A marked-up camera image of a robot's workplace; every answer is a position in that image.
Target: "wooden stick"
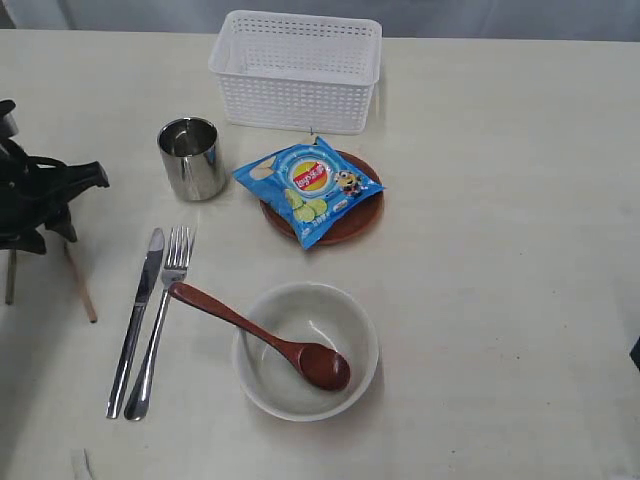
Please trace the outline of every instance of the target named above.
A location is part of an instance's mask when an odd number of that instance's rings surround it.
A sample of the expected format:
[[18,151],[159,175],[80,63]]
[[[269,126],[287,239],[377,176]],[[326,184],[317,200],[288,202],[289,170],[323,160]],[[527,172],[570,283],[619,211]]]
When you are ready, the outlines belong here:
[[9,265],[7,266],[7,284],[4,290],[4,303],[13,305],[13,297],[16,292],[16,271],[18,267],[18,252],[9,250]]
[[78,293],[80,294],[80,298],[82,299],[82,303],[84,305],[84,309],[87,312],[87,316],[89,317],[89,321],[91,323],[96,323],[98,321],[98,314],[96,313],[95,308],[93,308],[93,302],[91,301],[91,297],[89,296],[89,289],[87,288],[87,282],[84,279],[84,275],[78,268],[75,260],[71,256],[71,250],[69,250],[69,243],[64,242],[64,256],[69,262],[71,266],[71,271],[73,273],[73,278],[76,281],[76,286],[78,287]]

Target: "fork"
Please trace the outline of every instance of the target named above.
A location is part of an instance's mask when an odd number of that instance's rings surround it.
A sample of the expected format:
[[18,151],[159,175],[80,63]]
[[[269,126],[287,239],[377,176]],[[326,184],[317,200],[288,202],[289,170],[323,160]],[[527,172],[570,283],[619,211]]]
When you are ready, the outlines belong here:
[[153,371],[155,368],[156,357],[158,355],[158,345],[160,343],[160,334],[164,325],[164,318],[169,308],[169,287],[173,282],[179,282],[187,276],[189,268],[189,260],[193,251],[194,237],[191,236],[189,227],[179,226],[171,229],[169,236],[169,251],[162,270],[162,298],[160,299],[160,308],[156,321],[153,324],[153,331],[147,346],[147,352],[144,355],[140,372],[136,383],[131,390],[129,401],[124,410],[124,416],[127,420],[142,420],[149,411],[149,400],[151,398],[151,383],[153,382]]

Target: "brown plate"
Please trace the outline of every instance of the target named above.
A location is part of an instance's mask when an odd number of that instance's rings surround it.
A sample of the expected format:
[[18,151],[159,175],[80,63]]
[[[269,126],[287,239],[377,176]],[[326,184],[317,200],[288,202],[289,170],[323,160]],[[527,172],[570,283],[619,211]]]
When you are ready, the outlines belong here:
[[[365,175],[376,183],[380,182],[378,174],[369,166],[367,162],[351,155],[350,153],[340,152],[344,159],[358,167]],[[382,213],[382,204],[384,201],[384,192],[380,192],[371,197],[365,198],[358,205],[353,207],[349,213],[334,223],[331,228],[318,240],[316,245],[333,245],[334,243],[344,242],[363,234]],[[276,230],[290,238],[296,238],[296,234],[287,221],[278,215],[266,202],[260,200],[262,213]]]

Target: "lay's logo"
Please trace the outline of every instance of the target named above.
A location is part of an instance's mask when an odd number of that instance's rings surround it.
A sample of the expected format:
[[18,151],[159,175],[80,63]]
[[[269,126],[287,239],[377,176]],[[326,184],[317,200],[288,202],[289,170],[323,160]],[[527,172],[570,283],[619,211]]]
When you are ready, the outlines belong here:
[[305,192],[324,188],[328,177],[326,165],[320,162],[302,162],[293,171],[293,182]]

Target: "spoon handle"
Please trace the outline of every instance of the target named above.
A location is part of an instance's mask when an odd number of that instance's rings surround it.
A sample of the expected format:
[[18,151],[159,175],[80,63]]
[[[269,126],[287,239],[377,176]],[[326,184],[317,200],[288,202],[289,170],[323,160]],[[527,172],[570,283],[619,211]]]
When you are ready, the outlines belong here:
[[191,305],[203,312],[214,315],[222,320],[232,323],[236,327],[246,330],[252,335],[264,340],[276,350],[286,349],[289,342],[271,335],[255,323],[250,322],[239,313],[231,310],[224,303],[207,295],[191,285],[182,282],[175,282],[169,287],[169,295],[176,300]]

